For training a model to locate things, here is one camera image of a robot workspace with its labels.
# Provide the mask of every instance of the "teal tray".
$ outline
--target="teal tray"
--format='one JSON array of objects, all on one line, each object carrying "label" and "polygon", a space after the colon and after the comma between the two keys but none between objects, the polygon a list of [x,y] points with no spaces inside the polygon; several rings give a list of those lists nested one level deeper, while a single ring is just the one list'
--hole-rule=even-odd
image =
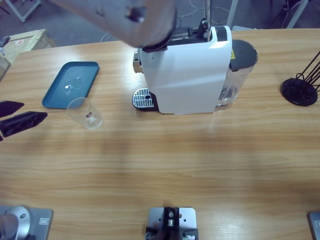
[{"label": "teal tray", "polygon": [[42,105],[51,109],[67,109],[68,104],[79,97],[87,97],[99,72],[95,61],[70,61],[62,66]]}]

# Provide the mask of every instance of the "clear plastic cup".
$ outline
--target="clear plastic cup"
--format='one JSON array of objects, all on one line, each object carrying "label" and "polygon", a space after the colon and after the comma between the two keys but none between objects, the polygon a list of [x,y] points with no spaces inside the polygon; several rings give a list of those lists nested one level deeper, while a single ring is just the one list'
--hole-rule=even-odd
[{"label": "clear plastic cup", "polygon": [[66,112],[69,117],[86,129],[97,129],[104,122],[100,112],[86,97],[78,97],[72,100],[66,108]]}]

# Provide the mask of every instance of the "cable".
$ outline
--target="cable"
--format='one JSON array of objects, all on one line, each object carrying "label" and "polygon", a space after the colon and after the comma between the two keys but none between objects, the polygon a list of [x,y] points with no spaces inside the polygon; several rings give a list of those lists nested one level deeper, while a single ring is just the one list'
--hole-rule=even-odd
[{"label": "cable", "polygon": [[110,38],[112,38],[113,36],[112,35],[110,35],[107,39],[106,39],[106,42],[108,42],[109,41],[109,39]]},{"label": "cable", "polygon": [[181,18],[180,17],[177,17],[176,19],[178,19],[179,20],[179,26],[177,27],[177,28],[180,28],[181,27],[181,25],[182,25],[182,20],[181,20]]},{"label": "cable", "polygon": [[189,1],[189,4],[194,8],[194,10],[189,12],[189,13],[187,13],[186,15],[177,16],[178,18],[183,19],[184,17],[191,16],[191,15],[195,14],[199,10],[199,9],[197,9],[197,7],[195,5],[192,4],[191,0]]},{"label": "cable", "polygon": [[[178,18],[180,21],[181,21],[181,19],[184,18],[184,17],[191,16],[191,15],[195,14],[197,11],[199,11],[199,10],[204,10],[204,9],[205,9],[204,7],[202,7],[202,8],[197,8],[195,5],[192,4],[191,1],[192,1],[192,0],[189,1],[189,4],[194,8],[194,10],[191,11],[191,12],[189,12],[189,13],[187,13],[187,14],[185,14],[185,15],[177,16],[177,18]],[[225,9],[225,8],[222,8],[222,7],[213,6],[213,7],[211,7],[211,8],[212,8],[212,9],[221,9],[221,10],[224,10],[224,11],[230,13],[229,10],[227,10],[227,9]],[[226,20],[226,21],[223,21],[223,22],[215,22],[215,21],[212,20],[212,19],[211,19],[211,21],[212,21],[214,24],[216,24],[216,25],[224,24],[224,23],[227,22],[227,20]]]},{"label": "cable", "polygon": [[105,35],[103,35],[103,37],[100,40],[100,43],[102,43],[102,40],[108,35],[109,33],[107,32]]},{"label": "cable", "polygon": [[[212,9],[221,9],[221,10],[224,10],[224,11],[230,13],[230,11],[229,11],[228,9],[225,9],[225,8],[222,8],[222,7],[219,7],[219,6],[213,6],[213,7],[211,7],[211,8],[212,8]],[[226,22],[228,22],[228,20],[222,21],[222,22],[215,22],[213,19],[211,19],[211,21],[212,21],[214,24],[216,24],[216,25],[225,24]]]},{"label": "cable", "polygon": [[287,1],[287,11],[286,11],[286,16],[285,16],[285,18],[283,20],[283,23],[282,23],[282,27],[281,27],[282,29],[284,28],[285,21],[286,21],[286,19],[288,17],[288,14],[289,14],[289,0]]},{"label": "cable", "polygon": [[288,14],[289,14],[289,12],[295,7],[295,6],[298,6],[299,4],[301,4],[301,1],[298,1],[293,7],[291,7],[290,9],[289,9],[289,0],[288,0],[288,2],[287,2],[288,4],[287,4],[287,8],[288,8],[288,10],[286,11],[286,16],[285,16],[285,18],[284,18],[284,20],[283,20],[283,23],[282,23],[282,29],[284,28],[284,25],[285,25],[285,21],[286,21],[286,19],[287,19],[287,17],[288,17]]}]

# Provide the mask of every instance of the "warning label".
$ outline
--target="warning label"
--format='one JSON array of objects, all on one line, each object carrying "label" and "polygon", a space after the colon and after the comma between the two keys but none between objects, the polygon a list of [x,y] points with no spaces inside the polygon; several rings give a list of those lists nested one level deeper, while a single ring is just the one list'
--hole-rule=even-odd
[{"label": "warning label", "polygon": [[235,55],[235,52],[234,52],[233,49],[232,49],[232,52],[231,52],[231,59],[236,59],[236,55]]}]

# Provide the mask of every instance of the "metal stand leg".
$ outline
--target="metal stand leg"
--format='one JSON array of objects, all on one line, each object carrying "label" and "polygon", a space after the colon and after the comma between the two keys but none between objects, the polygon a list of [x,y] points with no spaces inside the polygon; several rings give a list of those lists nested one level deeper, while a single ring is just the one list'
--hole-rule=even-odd
[{"label": "metal stand leg", "polygon": [[302,12],[305,10],[309,0],[301,0],[299,3],[298,9],[295,11],[293,17],[291,18],[288,26],[286,26],[287,29],[292,29],[295,24],[297,23],[298,19],[300,18]]},{"label": "metal stand leg", "polygon": [[232,22],[234,20],[237,5],[238,5],[238,0],[232,0],[228,21],[226,22],[226,25],[229,28],[231,28]]},{"label": "metal stand leg", "polygon": [[26,12],[24,16],[22,16],[10,0],[5,0],[5,2],[23,23],[26,21],[26,18],[41,4],[40,0],[36,0],[35,4]]}]

